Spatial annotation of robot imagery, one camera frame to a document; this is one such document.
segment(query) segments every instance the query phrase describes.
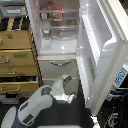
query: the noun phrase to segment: refrigerator shelf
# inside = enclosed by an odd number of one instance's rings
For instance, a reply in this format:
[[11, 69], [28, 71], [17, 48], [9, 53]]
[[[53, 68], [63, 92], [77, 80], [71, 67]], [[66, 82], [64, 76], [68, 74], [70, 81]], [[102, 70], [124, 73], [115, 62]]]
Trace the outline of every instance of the refrigerator shelf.
[[39, 13], [72, 13], [79, 12], [79, 9], [63, 9], [63, 10], [39, 10]]
[[[63, 17], [62, 20], [76, 20], [77, 17]], [[54, 20], [53, 16], [48, 17], [47, 19], [42, 19], [42, 20]]]
[[71, 25], [71, 26], [60, 26], [60, 27], [42, 27], [42, 29], [51, 29], [51, 30], [55, 30], [55, 29], [59, 29], [59, 30], [67, 30], [67, 29], [78, 29], [79, 26], [78, 25]]

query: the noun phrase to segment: white refrigerator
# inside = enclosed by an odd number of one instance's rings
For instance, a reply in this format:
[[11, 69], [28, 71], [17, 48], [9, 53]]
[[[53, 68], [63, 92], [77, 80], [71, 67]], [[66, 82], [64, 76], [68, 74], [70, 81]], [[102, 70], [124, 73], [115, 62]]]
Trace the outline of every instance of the white refrigerator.
[[[39, 58], [75, 57], [85, 107], [97, 115], [128, 55], [128, 17], [120, 2], [25, 2]], [[60, 16], [57, 22], [54, 14]]]

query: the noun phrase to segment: floor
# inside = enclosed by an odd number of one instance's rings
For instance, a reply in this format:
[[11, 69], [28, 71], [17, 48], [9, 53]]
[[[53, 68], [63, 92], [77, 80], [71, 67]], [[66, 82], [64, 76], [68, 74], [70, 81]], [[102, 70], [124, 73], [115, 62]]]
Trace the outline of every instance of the floor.
[[[10, 107], [16, 106], [18, 108], [25, 100], [20, 99], [19, 105], [0, 104], [0, 124]], [[41, 111], [30, 128], [45, 125], [79, 125], [81, 128], [93, 128], [90, 110], [85, 109], [84, 104], [81, 89], [79, 89], [78, 97], [73, 100], [72, 104], [59, 104], [54, 100], [52, 107]]]

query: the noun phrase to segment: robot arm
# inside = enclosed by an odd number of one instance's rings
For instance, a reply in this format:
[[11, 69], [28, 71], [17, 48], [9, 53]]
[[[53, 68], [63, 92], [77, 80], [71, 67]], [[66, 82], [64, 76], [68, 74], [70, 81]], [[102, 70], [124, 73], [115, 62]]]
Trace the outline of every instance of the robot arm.
[[54, 81], [52, 87], [49, 85], [40, 87], [20, 106], [18, 110], [19, 121], [25, 126], [31, 126], [41, 110], [52, 106], [52, 97], [57, 101], [71, 103], [74, 94], [66, 95], [63, 87], [69, 80], [71, 80], [71, 76], [64, 74]]
[[52, 85], [52, 91], [51, 95], [59, 102], [68, 102], [71, 103], [74, 94], [72, 95], [66, 95], [64, 91], [64, 84], [69, 82], [71, 80], [71, 76], [68, 76], [67, 74], [64, 74], [60, 76], [57, 80], [54, 81], [54, 84]]

